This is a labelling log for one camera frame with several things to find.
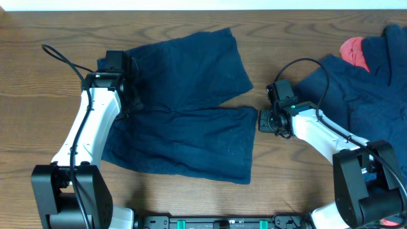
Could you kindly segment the dark navy shorts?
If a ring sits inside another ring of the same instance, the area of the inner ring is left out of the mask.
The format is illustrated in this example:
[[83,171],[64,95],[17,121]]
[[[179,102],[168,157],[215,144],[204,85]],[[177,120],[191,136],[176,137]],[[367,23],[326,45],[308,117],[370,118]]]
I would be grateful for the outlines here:
[[229,28],[128,51],[143,108],[112,124],[102,159],[125,169],[249,184],[257,110]]

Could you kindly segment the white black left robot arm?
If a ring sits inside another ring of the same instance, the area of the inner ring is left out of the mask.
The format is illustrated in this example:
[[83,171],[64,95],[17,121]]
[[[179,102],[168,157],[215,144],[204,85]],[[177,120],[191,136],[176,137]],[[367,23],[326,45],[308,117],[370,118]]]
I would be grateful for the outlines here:
[[35,166],[31,175],[43,228],[135,228],[134,211],[113,204],[100,173],[114,120],[142,108],[134,80],[130,55],[109,50],[104,65],[82,82],[67,139],[51,163]]

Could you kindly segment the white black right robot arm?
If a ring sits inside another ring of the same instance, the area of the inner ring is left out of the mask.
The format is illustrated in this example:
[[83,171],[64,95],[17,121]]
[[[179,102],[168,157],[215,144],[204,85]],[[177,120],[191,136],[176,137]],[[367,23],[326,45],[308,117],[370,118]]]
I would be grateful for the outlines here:
[[333,166],[335,201],[308,213],[302,228],[382,228],[395,215],[397,228],[406,226],[406,187],[388,142],[351,134],[310,102],[261,110],[259,131],[297,137]]

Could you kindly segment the dark navy clothes pile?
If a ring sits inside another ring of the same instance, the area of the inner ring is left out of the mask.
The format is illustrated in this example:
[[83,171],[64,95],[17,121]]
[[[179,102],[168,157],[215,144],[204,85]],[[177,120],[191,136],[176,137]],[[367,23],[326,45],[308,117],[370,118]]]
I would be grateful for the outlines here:
[[300,101],[324,101],[326,117],[349,132],[370,141],[386,140],[394,148],[402,175],[406,175],[406,29],[387,26],[379,37],[362,41],[369,67],[328,55],[318,68],[299,82]]

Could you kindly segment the red garment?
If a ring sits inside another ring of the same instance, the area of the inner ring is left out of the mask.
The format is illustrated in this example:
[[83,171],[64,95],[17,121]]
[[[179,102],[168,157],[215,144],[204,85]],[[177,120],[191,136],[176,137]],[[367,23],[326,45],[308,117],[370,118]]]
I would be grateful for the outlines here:
[[362,51],[363,40],[363,37],[350,38],[341,45],[339,52],[344,61],[370,72]]

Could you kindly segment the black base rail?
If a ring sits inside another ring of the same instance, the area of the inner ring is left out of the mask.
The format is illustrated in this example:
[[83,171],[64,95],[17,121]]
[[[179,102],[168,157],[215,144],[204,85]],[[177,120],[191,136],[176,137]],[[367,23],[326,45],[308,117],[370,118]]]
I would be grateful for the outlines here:
[[308,218],[290,214],[267,217],[205,218],[148,216],[139,224],[143,229],[314,229]]

